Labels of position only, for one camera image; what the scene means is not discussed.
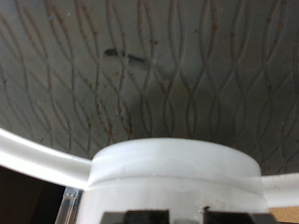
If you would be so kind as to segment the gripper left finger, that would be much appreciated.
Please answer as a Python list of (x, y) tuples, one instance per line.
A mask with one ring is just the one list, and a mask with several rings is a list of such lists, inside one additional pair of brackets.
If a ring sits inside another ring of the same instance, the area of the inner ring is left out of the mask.
[(170, 224), (168, 210), (105, 212), (101, 224)]

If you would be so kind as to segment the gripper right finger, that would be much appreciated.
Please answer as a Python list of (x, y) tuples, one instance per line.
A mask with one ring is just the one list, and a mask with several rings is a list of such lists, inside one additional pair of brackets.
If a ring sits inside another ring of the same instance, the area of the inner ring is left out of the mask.
[(204, 224), (279, 224), (271, 214), (251, 213), (204, 213)]

